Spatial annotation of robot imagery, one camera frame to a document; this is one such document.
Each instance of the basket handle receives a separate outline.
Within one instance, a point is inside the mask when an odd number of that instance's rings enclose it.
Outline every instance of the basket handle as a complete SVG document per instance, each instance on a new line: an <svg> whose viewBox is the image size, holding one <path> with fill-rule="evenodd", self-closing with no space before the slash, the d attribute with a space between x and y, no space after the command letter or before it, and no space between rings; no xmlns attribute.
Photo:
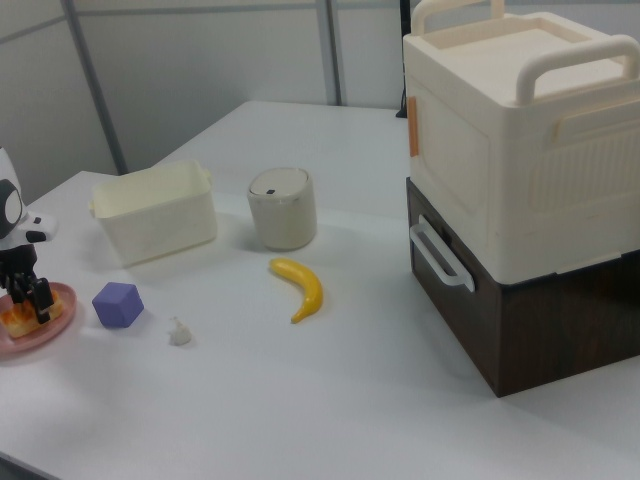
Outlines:
<svg viewBox="0 0 640 480"><path fill-rule="evenodd" d="M531 103L535 97L536 80L551 70L620 56L625 57L622 77L630 80L638 78L640 44L627 35L580 42L564 50L539 55L526 63L518 75L516 103L521 106Z"/></svg>
<svg viewBox="0 0 640 480"><path fill-rule="evenodd" d="M423 35L425 33L424 21L434 13L452 10L454 8L481 3L483 0L422 0L413 11L411 17L411 34ZM504 0L491 0L491 17L504 17Z"/></svg>

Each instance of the white wall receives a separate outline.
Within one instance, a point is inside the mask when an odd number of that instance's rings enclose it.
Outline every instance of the white wall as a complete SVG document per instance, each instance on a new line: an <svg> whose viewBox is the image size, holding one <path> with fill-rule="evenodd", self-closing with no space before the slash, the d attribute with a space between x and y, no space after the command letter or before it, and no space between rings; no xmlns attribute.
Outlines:
<svg viewBox="0 0 640 480"><path fill-rule="evenodd" d="M343 95L350 106L399 108L402 96L402 44L396 0L336 0ZM609 34L625 33L640 40L640 3L510 5L507 12L548 11ZM488 3L440 14L429 28L479 20L489 15Z"/></svg>
<svg viewBox="0 0 640 480"><path fill-rule="evenodd" d="M0 65L0 145L25 202L80 170L115 173L60 2L0 1Z"/></svg>
<svg viewBox="0 0 640 480"><path fill-rule="evenodd" d="M155 164L245 101L335 102L314 0L278 3L76 2L131 170Z"/></svg>

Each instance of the robot toy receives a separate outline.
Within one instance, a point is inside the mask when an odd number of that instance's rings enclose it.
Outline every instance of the robot toy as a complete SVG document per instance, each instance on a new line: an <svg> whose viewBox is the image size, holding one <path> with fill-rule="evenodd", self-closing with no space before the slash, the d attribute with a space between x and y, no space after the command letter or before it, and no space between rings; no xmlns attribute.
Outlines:
<svg viewBox="0 0 640 480"><path fill-rule="evenodd" d="M57 229L55 218L27 211L11 159L0 147L0 287L14 304L31 302L40 324L49 321L53 296L47 279L33 271L33 244L50 241Z"/></svg>

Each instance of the white cup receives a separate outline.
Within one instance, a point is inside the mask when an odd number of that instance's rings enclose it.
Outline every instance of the white cup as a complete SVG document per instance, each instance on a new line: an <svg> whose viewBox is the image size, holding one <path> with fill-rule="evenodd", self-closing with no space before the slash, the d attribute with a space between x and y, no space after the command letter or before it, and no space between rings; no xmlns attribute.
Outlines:
<svg viewBox="0 0 640 480"><path fill-rule="evenodd" d="M271 250L305 246L317 230L311 176L301 168L274 168L258 175L247 193L260 241Z"/></svg>

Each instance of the small white figurine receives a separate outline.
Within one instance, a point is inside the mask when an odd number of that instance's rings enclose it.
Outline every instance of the small white figurine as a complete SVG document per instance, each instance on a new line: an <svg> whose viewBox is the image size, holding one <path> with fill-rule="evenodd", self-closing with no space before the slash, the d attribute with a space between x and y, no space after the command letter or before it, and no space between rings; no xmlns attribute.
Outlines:
<svg viewBox="0 0 640 480"><path fill-rule="evenodd" d="M176 328L171 332L169 343L176 346L189 343L191 341L191 331L189 330L189 328L180 320L178 320L178 317L172 317L171 320L176 322Z"/></svg>

